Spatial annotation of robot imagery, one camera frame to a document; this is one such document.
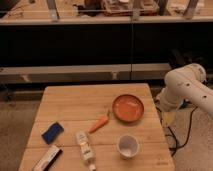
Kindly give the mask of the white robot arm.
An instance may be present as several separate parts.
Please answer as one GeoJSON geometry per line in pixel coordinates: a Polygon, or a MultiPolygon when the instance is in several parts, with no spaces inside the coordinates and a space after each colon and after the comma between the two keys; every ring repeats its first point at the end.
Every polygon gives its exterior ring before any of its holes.
{"type": "Polygon", "coordinates": [[[157,95],[164,127],[174,121],[184,100],[189,100],[213,119],[213,89],[203,84],[205,80],[206,70],[197,63],[173,69],[165,75],[165,87],[157,95]]]}

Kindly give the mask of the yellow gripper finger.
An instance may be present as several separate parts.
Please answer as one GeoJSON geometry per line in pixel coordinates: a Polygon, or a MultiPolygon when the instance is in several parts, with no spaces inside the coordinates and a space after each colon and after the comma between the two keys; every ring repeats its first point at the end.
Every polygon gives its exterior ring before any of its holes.
{"type": "Polygon", "coordinates": [[[169,127],[175,119],[175,112],[163,112],[162,113],[162,124],[164,127],[169,127]]]}

